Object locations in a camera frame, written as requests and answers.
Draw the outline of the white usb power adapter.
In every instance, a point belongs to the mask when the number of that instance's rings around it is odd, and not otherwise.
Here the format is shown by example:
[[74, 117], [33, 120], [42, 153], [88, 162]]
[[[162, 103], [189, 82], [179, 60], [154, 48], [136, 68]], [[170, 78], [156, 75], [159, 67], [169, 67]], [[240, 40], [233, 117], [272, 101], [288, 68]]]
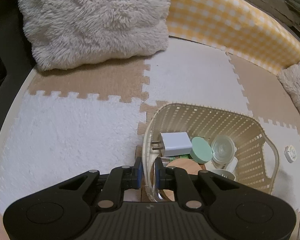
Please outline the white usb power adapter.
[[160, 133], [159, 140], [151, 142], [153, 151], [160, 151], [163, 157], [187, 155], [192, 143], [186, 132]]

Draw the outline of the grey white plastic holder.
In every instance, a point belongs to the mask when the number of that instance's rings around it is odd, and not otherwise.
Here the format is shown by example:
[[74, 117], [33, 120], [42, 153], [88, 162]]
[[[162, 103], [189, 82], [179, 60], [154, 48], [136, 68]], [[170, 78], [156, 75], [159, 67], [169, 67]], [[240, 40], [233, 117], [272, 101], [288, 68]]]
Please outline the grey white plastic holder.
[[233, 181], [236, 180], [236, 176], [232, 172], [229, 172], [229, 171], [224, 170], [224, 169], [214, 169], [211, 172], [213, 172], [214, 174], [217, 174], [219, 176], [222, 176], [224, 178], [233, 180]]

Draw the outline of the mint green round tin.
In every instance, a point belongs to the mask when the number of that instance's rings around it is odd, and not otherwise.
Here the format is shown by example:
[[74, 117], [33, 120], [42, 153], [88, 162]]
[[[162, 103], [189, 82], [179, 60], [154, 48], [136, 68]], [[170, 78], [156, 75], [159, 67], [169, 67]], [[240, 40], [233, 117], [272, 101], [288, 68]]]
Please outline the mint green round tin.
[[191, 140], [191, 158], [199, 164], [205, 164], [212, 159], [212, 148], [209, 143], [201, 137], [193, 137]]

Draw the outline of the fluffy white cushion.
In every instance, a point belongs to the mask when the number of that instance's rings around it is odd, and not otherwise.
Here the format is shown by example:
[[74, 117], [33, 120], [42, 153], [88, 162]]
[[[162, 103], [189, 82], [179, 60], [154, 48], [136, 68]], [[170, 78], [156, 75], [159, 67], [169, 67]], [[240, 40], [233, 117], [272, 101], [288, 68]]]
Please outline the fluffy white cushion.
[[41, 72], [168, 47], [170, 0], [18, 0], [24, 34]]

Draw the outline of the cork coaster with green frog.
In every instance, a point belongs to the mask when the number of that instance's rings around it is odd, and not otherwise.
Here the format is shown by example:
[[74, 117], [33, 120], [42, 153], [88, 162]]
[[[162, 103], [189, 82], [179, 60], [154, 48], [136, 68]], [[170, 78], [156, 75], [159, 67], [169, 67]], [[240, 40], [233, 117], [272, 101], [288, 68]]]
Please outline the cork coaster with green frog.
[[165, 167], [178, 167], [185, 169], [189, 174], [196, 174], [200, 170], [206, 170], [204, 164], [198, 164], [193, 159], [185, 157], [161, 157]]

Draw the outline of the glass jar with wooden lid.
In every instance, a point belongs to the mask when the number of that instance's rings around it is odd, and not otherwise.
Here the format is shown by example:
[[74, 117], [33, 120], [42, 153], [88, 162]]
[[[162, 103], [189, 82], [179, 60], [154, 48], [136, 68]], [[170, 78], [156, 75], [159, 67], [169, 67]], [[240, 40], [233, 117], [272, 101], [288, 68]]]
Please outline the glass jar with wooden lid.
[[162, 159], [157, 157], [154, 161], [154, 188], [159, 192], [173, 191], [174, 200], [179, 205], [200, 208], [202, 199], [193, 183], [198, 178], [199, 169], [195, 169], [194, 165], [190, 159], [177, 159], [173, 164], [164, 166]]

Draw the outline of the yellow checkered bumper cushion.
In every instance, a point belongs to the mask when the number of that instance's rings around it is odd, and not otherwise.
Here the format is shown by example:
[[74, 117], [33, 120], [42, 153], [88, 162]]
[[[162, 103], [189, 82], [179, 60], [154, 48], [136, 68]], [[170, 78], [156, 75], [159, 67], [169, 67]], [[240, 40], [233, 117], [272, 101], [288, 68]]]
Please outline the yellow checkered bumper cushion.
[[300, 42], [244, 0], [171, 0], [169, 34], [237, 55], [273, 74], [300, 61]]

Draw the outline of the cream slatted plastic basket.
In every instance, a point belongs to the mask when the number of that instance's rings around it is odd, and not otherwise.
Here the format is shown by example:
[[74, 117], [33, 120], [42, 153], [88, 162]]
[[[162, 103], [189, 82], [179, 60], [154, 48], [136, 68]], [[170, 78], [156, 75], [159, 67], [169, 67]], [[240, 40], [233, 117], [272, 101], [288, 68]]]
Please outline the cream slatted plastic basket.
[[208, 143], [218, 135], [229, 136], [237, 148], [236, 180], [264, 193], [272, 193], [279, 169], [279, 153], [258, 121], [224, 109], [169, 103], [157, 109], [144, 131], [143, 174], [150, 201], [166, 200], [153, 181], [154, 162], [160, 155], [154, 147], [160, 134], [166, 132], [187, 132], [189, 137], [202, 137]]

